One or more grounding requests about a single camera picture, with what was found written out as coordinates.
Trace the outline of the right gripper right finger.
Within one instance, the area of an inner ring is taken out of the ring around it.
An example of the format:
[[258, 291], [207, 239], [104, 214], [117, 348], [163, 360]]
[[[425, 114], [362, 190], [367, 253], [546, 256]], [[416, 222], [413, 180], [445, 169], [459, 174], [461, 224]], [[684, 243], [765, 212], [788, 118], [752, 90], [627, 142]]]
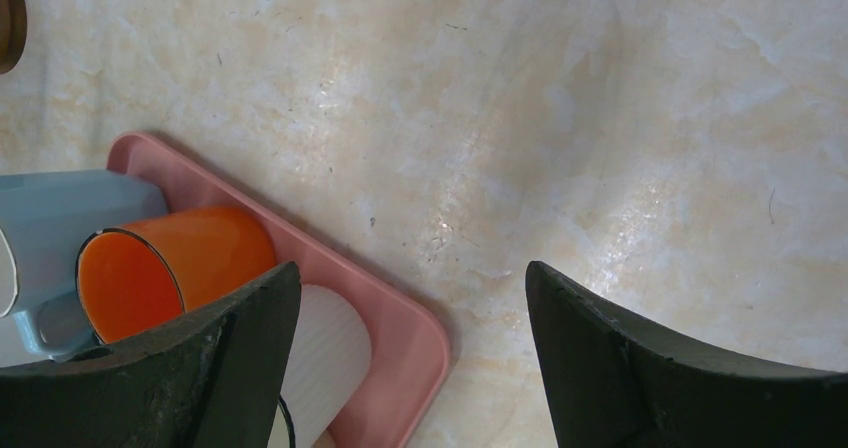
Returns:
[[551, 266], [528, 313], [561, 447], [843, 447], [847, 377], [686, 336]]

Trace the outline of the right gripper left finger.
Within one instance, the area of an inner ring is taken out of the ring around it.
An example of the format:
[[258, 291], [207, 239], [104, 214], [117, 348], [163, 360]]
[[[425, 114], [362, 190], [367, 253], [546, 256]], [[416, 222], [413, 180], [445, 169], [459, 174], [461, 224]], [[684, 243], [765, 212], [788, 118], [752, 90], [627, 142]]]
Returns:
[[1, 372], [5, 447], [264, 447], [301, 302], [296, 264], [71, 360]]

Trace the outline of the brown wooden coaster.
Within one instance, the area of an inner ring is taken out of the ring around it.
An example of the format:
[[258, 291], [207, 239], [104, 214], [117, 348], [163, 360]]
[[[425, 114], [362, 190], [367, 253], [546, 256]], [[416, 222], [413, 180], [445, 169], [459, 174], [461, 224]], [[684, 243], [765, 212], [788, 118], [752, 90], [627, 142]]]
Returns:
[[25, 0], [1, 0], [1, 73], [11, 71], [21, 59], [27, 39]]

